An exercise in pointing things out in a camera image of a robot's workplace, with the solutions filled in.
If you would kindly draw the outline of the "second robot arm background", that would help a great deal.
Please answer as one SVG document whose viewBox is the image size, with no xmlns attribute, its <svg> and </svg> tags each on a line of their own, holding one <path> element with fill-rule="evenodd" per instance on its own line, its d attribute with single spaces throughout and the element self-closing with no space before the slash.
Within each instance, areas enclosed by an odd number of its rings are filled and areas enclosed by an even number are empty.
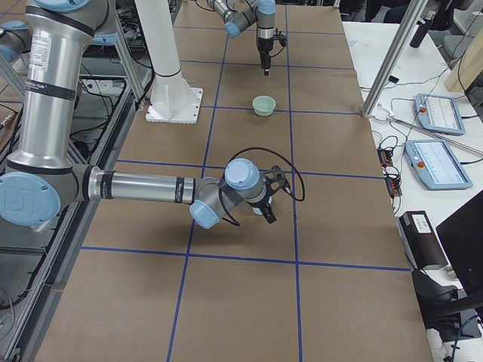
<svg viewBox="0 0 483 362">
<path fill-rule="evenodd" d="M 1 24 L 1 55 L 12 63 L 22 54 L 31 50 L 32 33 L 29 27 L 20 20 L 11 20 Z"/>
</svg>

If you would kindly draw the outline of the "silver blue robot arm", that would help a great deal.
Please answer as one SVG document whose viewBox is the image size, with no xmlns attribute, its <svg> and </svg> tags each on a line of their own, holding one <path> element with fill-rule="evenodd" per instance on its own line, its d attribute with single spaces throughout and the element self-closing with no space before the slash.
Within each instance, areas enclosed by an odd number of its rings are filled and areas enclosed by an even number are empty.
<svg viewBox="0 0 483 362">
<path fill-rule="evenodd" d="M 279 41 L 284 48 L 286 38 L 275 26 L 276 3 L 275 1 L 246 1 L 247 7 L 237 11 L 231 7 L 228 1 L 206 1 L 206 6 L 195 3 L 205 11 L 212 11 L 218 14 L 223 22 L 224 28 L 230 38 L 239 36 L 249 27 L 255 25 L 257 28 L 256 45 L 260 55 L 260 68 L 265 76 L 269 75 L 272 67 L 271 51 L 274 42 Z"/>
<path fill-rule="evenodd" d="M 275 1 L 252 1 L 241 12 L 223 1 L 207 3 L 230 37 L 257 24 L 261 67 L 268 75 Z M 203 90 L 190 87 L 182 76 L 168 3 L 140 2 L 136 8 L 155 74 L 146 120 L 196 123 Z M 269 203 L 276 192 L 269 186 L 273 181 L 246 158 L 233 156 L 221 180 L 119 173 L 67 158 L 83 53 L 95 35 L 116 25 L 116 15 L 114 1 L 27 1 L 33 26 L 29 71 L 20 141 L 1 176 L 1 217 L 35 226 L 77 201 L 122 198 L 191 205 L 192 218 L 204 229 L 243 201 L 268 223 L 275 222 Z"/>
</svg>

